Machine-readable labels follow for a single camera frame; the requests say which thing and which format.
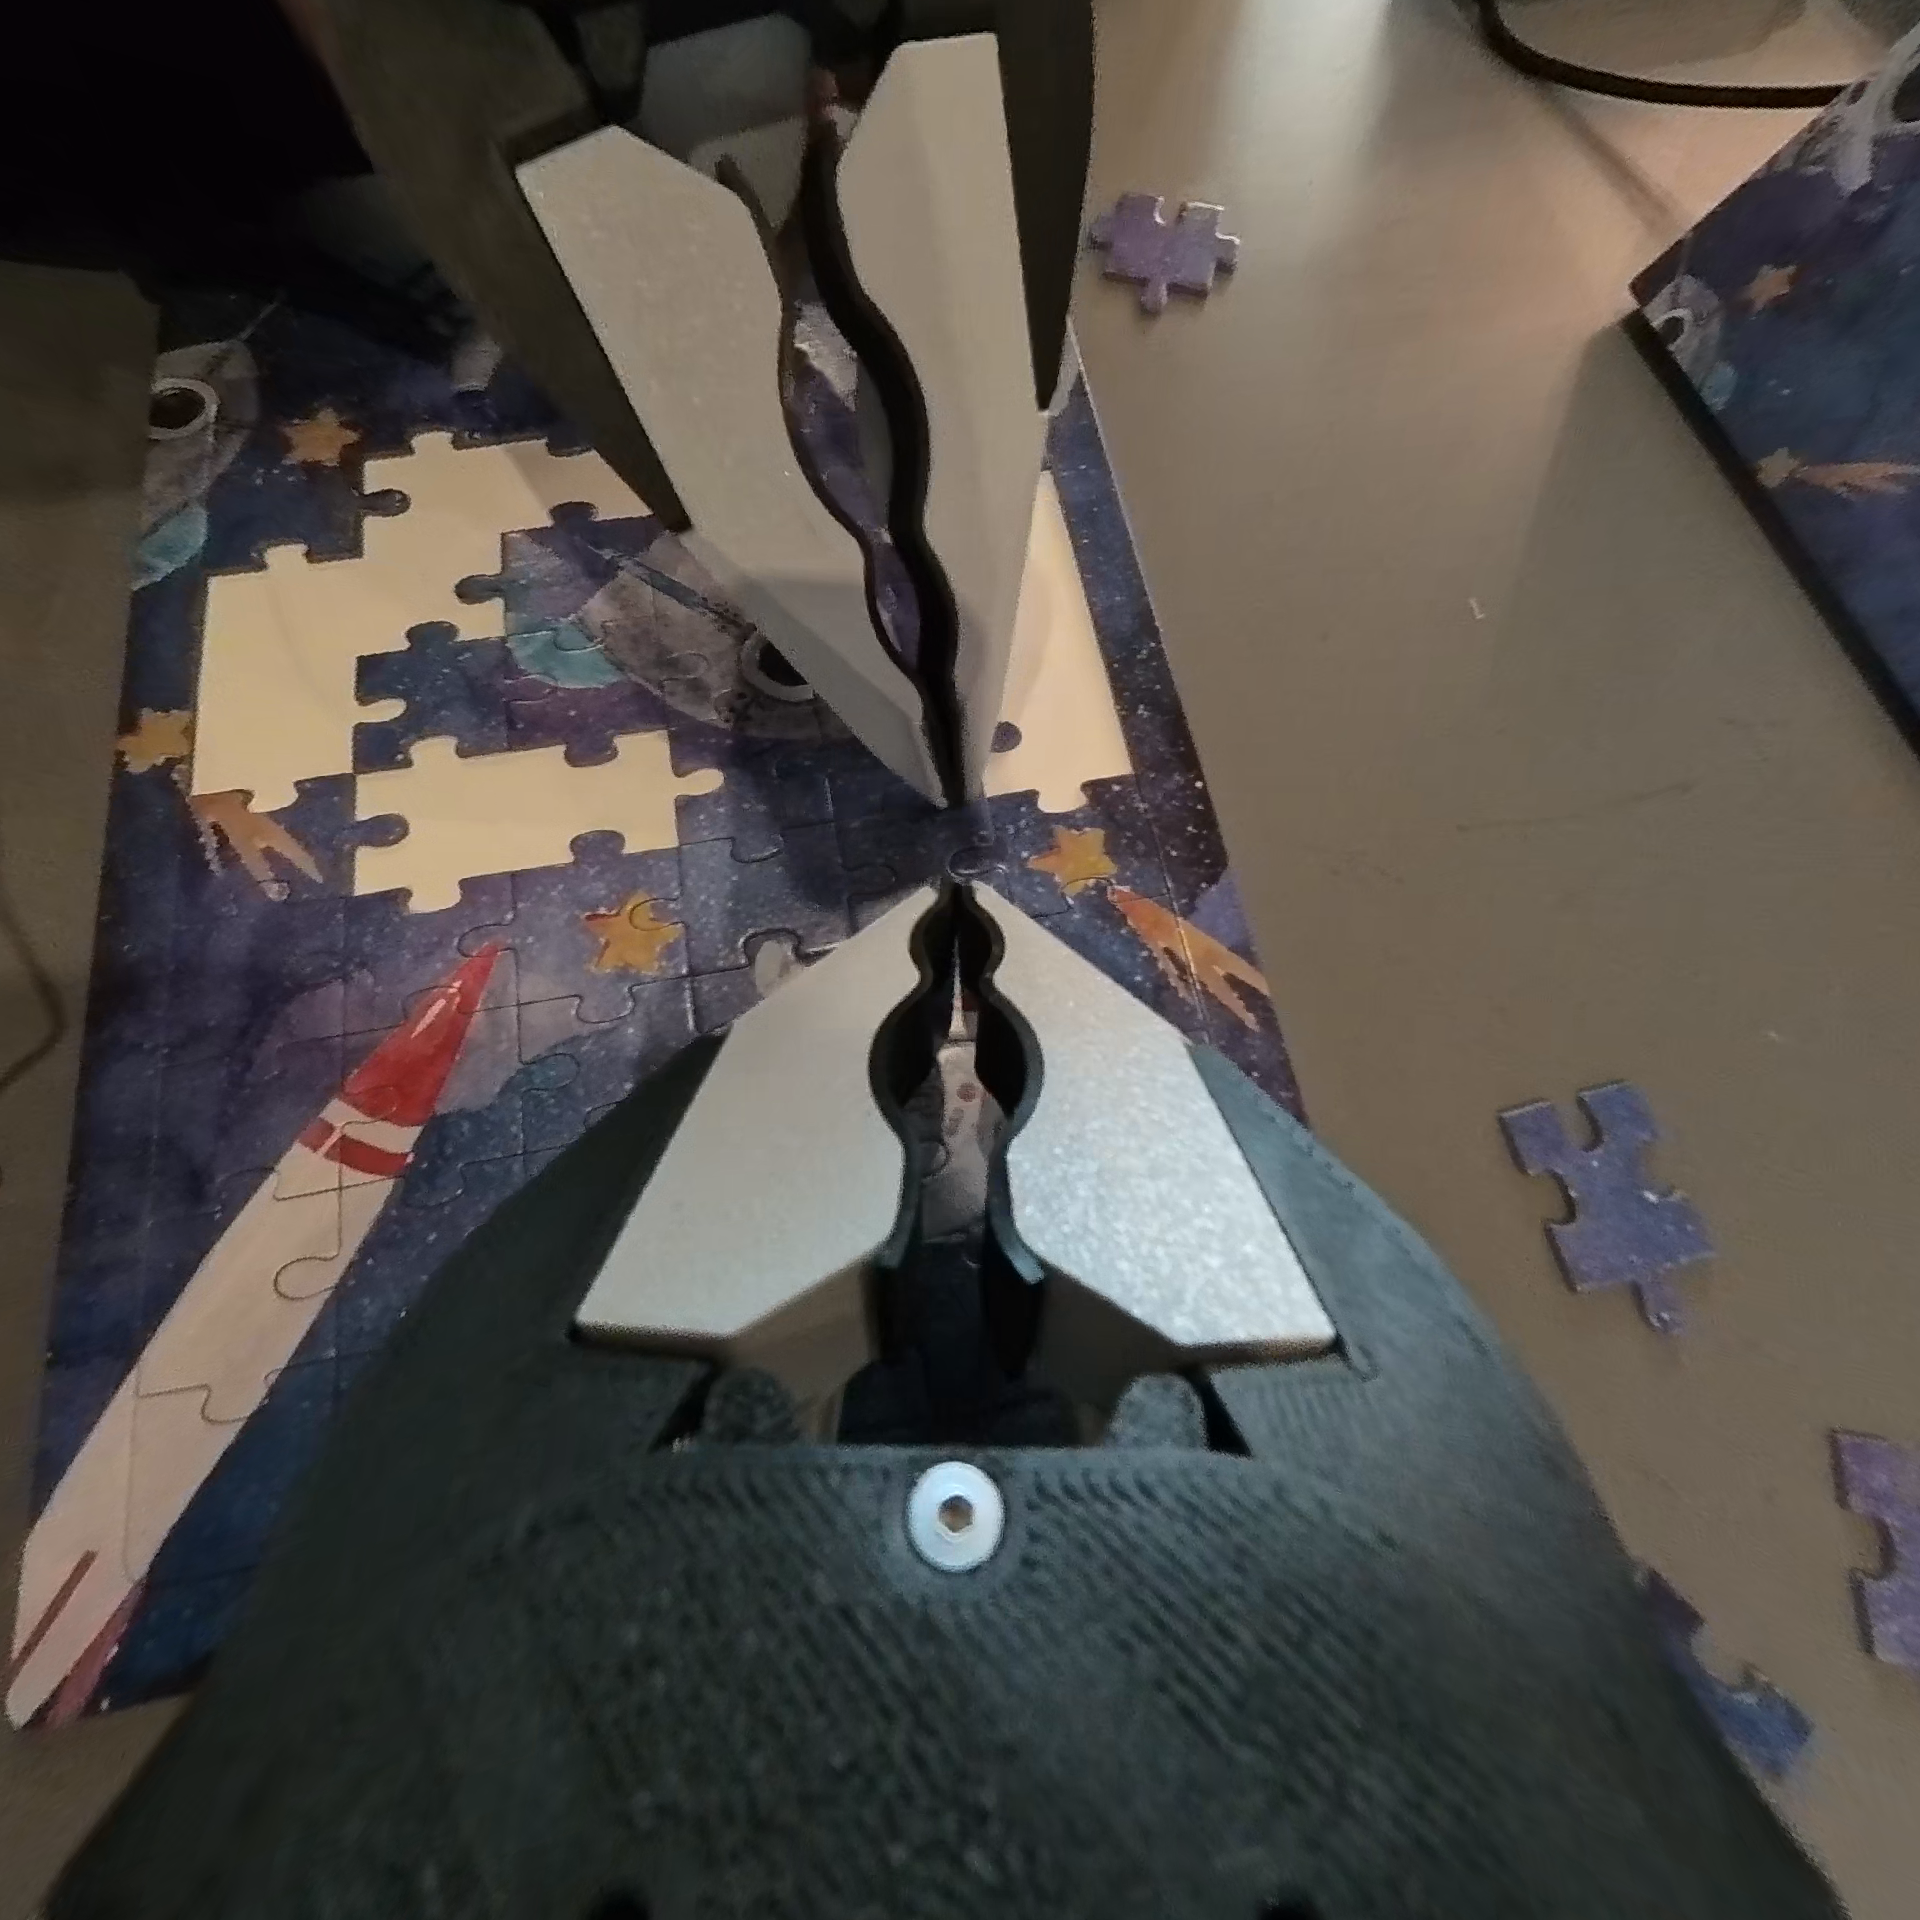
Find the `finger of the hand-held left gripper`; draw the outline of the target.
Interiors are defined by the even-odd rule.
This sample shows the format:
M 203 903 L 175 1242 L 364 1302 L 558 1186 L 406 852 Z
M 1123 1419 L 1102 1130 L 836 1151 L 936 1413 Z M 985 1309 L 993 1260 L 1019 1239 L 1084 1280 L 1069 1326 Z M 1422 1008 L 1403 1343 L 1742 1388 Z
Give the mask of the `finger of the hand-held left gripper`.
M 517 183 L 683 507 L 687 551 L 857 740 L 947 804 L 861 544 L 795 446 L 785 308 L 753 205 L 623 127 L 524 160 Z
M 806 160 L 806 238 L 884 424 L 943 802 L 1001 720 L 1085 204 L 1084 31 L 894 31 Z

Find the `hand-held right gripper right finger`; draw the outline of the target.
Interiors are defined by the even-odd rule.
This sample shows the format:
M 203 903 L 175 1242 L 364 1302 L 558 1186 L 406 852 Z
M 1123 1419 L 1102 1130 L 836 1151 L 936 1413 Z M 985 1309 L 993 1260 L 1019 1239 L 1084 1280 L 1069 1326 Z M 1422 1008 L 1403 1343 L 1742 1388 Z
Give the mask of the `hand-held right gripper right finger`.
M 956 955 L 1001 1110 L 980 1260 L 999 1366 L 1116 1405 L 1143 1376 L 1333 1352 L 1208 1055 L 991 887 L 956 891 Z

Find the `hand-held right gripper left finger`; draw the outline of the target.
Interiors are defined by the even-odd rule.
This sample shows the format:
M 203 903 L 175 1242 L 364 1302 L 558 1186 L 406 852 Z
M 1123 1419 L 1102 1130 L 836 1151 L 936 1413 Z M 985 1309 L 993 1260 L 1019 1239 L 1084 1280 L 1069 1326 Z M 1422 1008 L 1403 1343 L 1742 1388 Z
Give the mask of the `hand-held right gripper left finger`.
M 921 887 L 734 1019 L 573 1328 L 835 1402 L 880 1355 L 918 1229 L 909 1103 L 940 1044 L 941 891 Z

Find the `space jigsaw puzzle board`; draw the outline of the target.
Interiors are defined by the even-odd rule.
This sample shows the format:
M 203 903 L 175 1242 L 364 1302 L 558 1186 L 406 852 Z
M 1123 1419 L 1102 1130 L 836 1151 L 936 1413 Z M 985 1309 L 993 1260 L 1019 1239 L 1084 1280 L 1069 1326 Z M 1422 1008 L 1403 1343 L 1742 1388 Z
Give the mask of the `space jigsaw puzzle board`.
M 484 342 L 205 291 L 157 346 L 16 1728 L 189 1686 L 443 1258 L 923 882 L 1303 1108 L 1081 375 L 941 814 Z

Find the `illustrated puzzle box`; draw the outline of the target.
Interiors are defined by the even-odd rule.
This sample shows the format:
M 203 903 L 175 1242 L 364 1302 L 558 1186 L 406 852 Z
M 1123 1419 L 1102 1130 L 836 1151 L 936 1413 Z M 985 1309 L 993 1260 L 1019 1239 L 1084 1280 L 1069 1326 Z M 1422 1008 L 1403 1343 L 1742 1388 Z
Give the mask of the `illustrated puzzle box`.
M 1918 746 L 1918 29 L 1630 285 L 1622 330 Z

